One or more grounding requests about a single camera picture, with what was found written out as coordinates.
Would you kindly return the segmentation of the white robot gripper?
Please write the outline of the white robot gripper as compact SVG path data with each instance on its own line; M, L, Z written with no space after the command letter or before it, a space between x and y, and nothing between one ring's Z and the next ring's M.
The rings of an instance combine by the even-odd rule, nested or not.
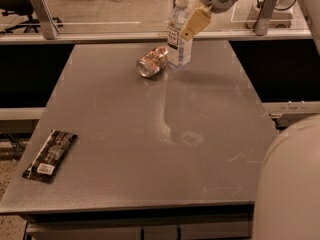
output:
M195 35L204 30L211 22L211 14L228 11L238 0L199 0L202 4L196 7L186 24L181 30L180 36L190 41Z

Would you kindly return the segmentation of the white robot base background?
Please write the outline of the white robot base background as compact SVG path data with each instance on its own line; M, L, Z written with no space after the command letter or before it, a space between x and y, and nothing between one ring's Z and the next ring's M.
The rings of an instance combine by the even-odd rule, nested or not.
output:
M277 0L270 21L271 28L289 28L293 19L293 6L297 0ZM246 25L253 28L258 19L263 0L257 0L251 6Z

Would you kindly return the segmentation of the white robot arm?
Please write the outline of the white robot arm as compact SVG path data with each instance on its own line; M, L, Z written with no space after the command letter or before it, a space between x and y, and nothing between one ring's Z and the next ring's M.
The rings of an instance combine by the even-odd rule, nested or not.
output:
M238 0L199 0L181 31L191 40L213 13ZM279 135L262 162L251 240L320 240L320 124L317 115Z

